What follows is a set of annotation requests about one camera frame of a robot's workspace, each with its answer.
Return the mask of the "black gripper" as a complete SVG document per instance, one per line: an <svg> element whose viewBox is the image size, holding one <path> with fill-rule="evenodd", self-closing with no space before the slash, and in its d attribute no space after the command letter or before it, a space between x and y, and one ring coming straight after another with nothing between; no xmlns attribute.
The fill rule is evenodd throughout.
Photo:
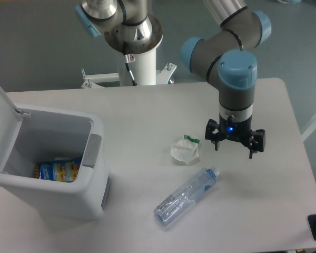
<svg viewBox="0 0 316 253"><path fill-rule="evenodd" d="M215 146L215 151L219 149L220 142L230 140L239 142L249 149L249 159L253 154L263 152L265 148L265 130L251 130L252 116L245 121L229 122L221 115L219 123L209 119L205 129L205 139L211 141Z"/></svg>

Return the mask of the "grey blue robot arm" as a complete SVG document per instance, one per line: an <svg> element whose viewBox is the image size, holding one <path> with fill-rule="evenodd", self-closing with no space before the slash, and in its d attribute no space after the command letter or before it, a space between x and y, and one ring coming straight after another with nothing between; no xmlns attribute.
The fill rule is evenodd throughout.
<svg viewBox="0 0 316 253"><path fill-rule="evenodd" d="M219 92L219 120L209 120L205 138L218 146L223 140L239 142L251 154L263 152L265 131L252 130L252 108L258 64L251 49L271 34L271 21L251 11L244 1L206 1L221 30L208 40L192 37L184 42L180 59L190 72ZM148 11L147 1L81 1L78 20L89 35L103 35L119 55L122 86L155 85L154 54L163 29Z"/></svg>

